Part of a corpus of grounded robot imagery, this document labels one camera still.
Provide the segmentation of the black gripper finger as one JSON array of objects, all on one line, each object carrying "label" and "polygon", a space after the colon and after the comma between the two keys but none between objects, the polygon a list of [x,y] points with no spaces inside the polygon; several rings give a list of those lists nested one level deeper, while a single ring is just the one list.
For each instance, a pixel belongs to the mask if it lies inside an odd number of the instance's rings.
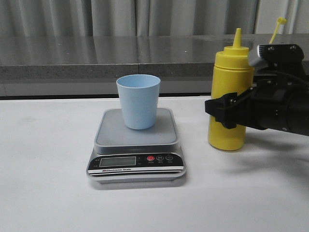
[{"label": "black gripper finger", "polygon": [[205,112],[214,117],[226,129],[234,129],[237,125],[251,127],[251,93],[250,87],[240,95],[236,92],[205,101]]}]

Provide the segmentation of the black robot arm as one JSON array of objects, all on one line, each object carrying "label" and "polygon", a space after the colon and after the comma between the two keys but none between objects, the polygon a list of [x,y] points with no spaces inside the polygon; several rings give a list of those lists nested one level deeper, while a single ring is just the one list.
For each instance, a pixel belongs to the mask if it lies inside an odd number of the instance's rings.
[{"label": "black robot arm", "polygon": [[309,77],[302,63],[270,64],[258,70],[255,87],[205,102],[205,111],[224,128],[237,125],[309,134]]}]

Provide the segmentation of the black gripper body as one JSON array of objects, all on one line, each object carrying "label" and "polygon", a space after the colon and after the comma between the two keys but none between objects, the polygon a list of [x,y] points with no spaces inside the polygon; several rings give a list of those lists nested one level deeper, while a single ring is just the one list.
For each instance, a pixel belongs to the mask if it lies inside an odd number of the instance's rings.
[{"label": "black gripper body", "polygon": [[251,128],[307,131],[309,78],[302,62],[271,64],[258,73],[266,77],[259,77],[251,94]]}]

